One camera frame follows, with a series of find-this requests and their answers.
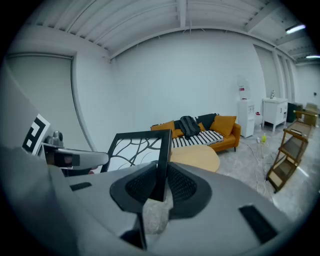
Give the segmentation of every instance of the gray floor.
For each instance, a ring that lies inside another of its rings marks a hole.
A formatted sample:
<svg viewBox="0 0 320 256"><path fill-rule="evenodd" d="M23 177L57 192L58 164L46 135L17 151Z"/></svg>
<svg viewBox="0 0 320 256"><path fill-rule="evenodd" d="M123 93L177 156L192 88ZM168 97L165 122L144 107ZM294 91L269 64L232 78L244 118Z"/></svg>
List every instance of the gray floor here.
<svg viewBox="0 0 320 256"><path fill-rule="evenodd" d="M278 125L273 133L271 126L265 126L255 130L253 136L249 138L241 137L236 152L233 148L218 152L220 167L217 173L238 179L257 190L272 201L291 221L296 221L309 211L319 195L320 128L313 128L299 167L285 186L278 193L274 193L273 187L265 181L265 176L278 153L284 134L283 128L284 125ZM261 138L264 133L267 136L267 146L258 146L256 138ZM149 235L147 239L154 239L153 235L160 234L166 228L168 212L172 207L173 201L169 189L164 202L148 199L143 207L144 229Z"/></svg>

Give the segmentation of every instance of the striped blanket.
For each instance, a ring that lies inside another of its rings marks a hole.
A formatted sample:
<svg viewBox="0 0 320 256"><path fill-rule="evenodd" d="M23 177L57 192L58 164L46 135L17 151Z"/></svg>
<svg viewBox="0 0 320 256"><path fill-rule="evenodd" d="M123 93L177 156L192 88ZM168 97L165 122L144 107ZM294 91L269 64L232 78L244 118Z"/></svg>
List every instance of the striped blanket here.
<svg viewBox="0 0 320 256"><path fill-rule="evenodd" d="M189 140L185 139L185 136L173 138L171 147L180 148L192 145L211 145L217 142L222 142L224 137L213 130L201 131L198 135L190 137Z"/></svg>

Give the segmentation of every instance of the orange pillow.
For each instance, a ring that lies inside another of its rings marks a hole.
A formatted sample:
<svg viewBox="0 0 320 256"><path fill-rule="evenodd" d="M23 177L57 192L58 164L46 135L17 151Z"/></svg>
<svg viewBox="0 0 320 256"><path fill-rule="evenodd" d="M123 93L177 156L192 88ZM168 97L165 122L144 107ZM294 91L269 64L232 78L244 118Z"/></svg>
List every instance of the orange pillow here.
<svg viewBox="0 0 320 256"><path fill-rule="evenodd" d="M213 130L217 133L222 134L224 137L229 138L236 119L236 116L216 115L214 118L214 122L210 126L210 130Z"/></svg>
<svg viewBox="0 0 320 256"><path fill-rule="evenodd" d="M206 130L202 122L198 123L198 126L200 127L200 132L204 132Z"/></svg>
<svg viewBox="0 0 320 256"><path fill-rule="evenodd" d="M172 133L172 139L178 138L183 135L184 135L184 133L182 132L181 129L175 129Z"/></svg>
<svg viewBox="0 0 320 256"><path fill-rule="evenodd" d="M173 120L170 122L163 123L163 124L151 126L151 131L169 130L169 129L171 129L172 136L173 136L173 132L175 130L175 122Z"/></svg>

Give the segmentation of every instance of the black backpack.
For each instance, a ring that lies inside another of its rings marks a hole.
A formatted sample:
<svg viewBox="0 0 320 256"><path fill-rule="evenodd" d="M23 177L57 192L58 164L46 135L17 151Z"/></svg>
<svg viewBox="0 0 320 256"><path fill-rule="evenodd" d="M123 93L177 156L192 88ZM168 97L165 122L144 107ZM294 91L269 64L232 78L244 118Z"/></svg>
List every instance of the black backpack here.
<svg viewBox="0 0 320 256"><path fill-rule="evenodd" d="M189 115L181 117L179 125L186 140L189 140L191 136L198 135L200 133L200 127L197 125L196 121Z"/></svg>

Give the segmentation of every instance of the black picture frame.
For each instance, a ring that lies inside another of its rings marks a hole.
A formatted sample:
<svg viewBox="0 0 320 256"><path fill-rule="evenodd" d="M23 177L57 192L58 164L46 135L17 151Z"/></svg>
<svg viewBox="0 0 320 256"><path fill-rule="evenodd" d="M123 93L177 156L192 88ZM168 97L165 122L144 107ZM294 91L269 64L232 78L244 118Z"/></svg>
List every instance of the black picture frame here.
<svg viewBox="0 0 320 256"><path fill-rule="evenodd" d="M151 193L150 198L163 202L165 199L165 185L167 178L168 162L171 156L171 143L172 143L172 131L171 129L166 130L149 130L149 131L137 131L137 132L125 132L117 133L111 143L108 150L108 155L111 158L113 152L117 146L118 140L121 139L154 139L161 138L161 146L159 159L156 168L156 185ZM101 168L101 173L107 172L110 161L104 164Z"/></svg>

